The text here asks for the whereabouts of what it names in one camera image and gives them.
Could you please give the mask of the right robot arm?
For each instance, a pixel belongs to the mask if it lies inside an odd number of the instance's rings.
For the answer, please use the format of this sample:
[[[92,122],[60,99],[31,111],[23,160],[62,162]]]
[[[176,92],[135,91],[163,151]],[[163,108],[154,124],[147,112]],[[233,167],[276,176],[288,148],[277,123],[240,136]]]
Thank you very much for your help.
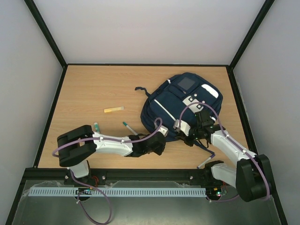
[[[187,145],[205,139],[207,143],[221,150],[235,166],[231,168],[225,163],[213,163],[204,172],[205,180],[211,184],[221,180],[232,185],[245,202],[268,200],[274,191],[269,158],[264,154],[251,152],[233,139],[221,123],[215,123],[217,115],[211,117],[203,110],[195,113],[195,119],[194,126],[188,125],[181,118],[175,120],[174,128],[179,133],[178,138]]]

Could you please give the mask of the navy blue backpack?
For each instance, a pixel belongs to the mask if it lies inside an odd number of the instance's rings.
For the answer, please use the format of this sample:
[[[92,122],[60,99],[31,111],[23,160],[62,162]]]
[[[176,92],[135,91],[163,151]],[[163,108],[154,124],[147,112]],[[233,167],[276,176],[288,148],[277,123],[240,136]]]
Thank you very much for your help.
[[[167,142],[177,140],[173,126],[186,106],[201,102],[219,114],[223,101],[223,95],[216,86],[190,72],[174,75],[151,94],[144,87],[135,87],[135,90],[143,90],[147,96],[140,116],[142,124],[152,133],[155,130],[154,120],[160,117],[163,126],[169,130]]]

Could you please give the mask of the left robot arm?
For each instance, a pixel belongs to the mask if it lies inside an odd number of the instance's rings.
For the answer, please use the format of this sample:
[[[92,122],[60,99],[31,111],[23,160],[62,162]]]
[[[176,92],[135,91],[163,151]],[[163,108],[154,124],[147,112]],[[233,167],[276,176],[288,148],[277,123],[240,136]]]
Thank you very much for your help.
[[[59,159],[59,165],[69,169],[74,178],[82,183],[91,179],[87,160],[94,153],[118,154],[138,158],[154,152],[162,155],[168,129],[157,126],[152,134],[115,137],[94,132],[90,125],[78,127],[57,138],[58,147],[52,152]]]

